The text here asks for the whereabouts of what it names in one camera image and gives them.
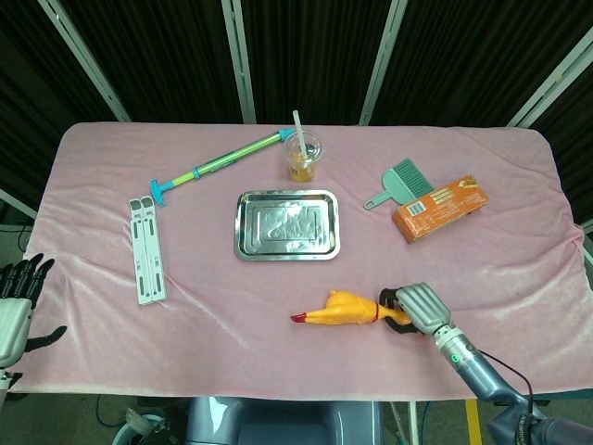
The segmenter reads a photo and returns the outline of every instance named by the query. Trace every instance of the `cardboard box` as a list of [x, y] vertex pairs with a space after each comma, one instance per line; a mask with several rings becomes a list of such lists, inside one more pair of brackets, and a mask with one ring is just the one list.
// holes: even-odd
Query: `cardboard box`
[[487, 202], [488, 196], [484, 190], [468, 174], [399, 207], [392, 219], [406, 241], [413, 243], [483, 207]]

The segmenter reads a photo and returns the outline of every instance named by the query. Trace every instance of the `stainless steel tray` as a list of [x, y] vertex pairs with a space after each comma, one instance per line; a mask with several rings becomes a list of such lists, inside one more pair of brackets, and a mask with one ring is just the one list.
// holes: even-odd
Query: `stainless steel tray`
[[325, 190], [245, 192], [234, 251], [247, 261], [330, 260], [340, 250], [337, 199]]

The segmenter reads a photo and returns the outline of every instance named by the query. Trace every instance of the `table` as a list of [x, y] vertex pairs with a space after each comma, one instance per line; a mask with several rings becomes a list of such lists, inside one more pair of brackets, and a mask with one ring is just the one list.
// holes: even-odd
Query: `table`
[[[309, 127], [325, 143], [315, 180], [292, 183], [280, 146], [167, 193], [158, 210], [169, 299], [137, 303], [128, 200], [269, 125], [85, 123], [64, 135], [26, 257], [56, 259], [31, 335], [69, 327], [15, 367], [19, 391], [284, 400], [469, 397], [433, 341], [384, 323], [293, 324], [330, 289], [376, 298], [426, 282], [479, 348], [536, 392], [593, 386], [593, 299], [548, 143], [513, 128]], [[408, 245], [387, 202], [367, 211], [383, 172], [410, 158], [434, 185], [472, 173], [479, 211]], [[327, 189], [342, 249], [325, 262], [246, 262], [233, 253], [247, 190]], [[503, 371], [520, 390], [520, 380]]]

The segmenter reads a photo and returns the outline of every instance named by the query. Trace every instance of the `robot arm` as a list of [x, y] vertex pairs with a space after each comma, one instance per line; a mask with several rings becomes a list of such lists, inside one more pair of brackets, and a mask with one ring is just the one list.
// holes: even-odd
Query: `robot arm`
[[451, 322], [451, 312], [425, 283], [402, 287], [397, 303], [412, 324], [435, 339], [436, 347], [480, 401], [503, 401], [509, 408], [488, 423], [498, 445], [593, 444], [593, 428], [547, 418], [511, 387], [484, 355]]
[[22, 377], [6, 368], [17, 363], [24, 352], [51, 345], [66, 332], [66, 326], [60, 326], [47, 337], [27, 339], [45, 276], [54, 265], [54, 260], [49, 260], [37, 269], [43, 257], [39, 254], [0, 270], [0, 409], [6, 392]]

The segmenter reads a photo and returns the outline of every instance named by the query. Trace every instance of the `rubber chicken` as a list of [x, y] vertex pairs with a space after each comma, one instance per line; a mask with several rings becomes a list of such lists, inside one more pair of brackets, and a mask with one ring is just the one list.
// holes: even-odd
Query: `rubber chicken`
[[290, 318], [295, 323], [346, 324], [372, 323], [385, 317], [393, 318], [397, 324], [411, 324], [404, 311], [388, 309], [374, 301], [343, 290], [330, 290], [325, 309], [303, 312]]

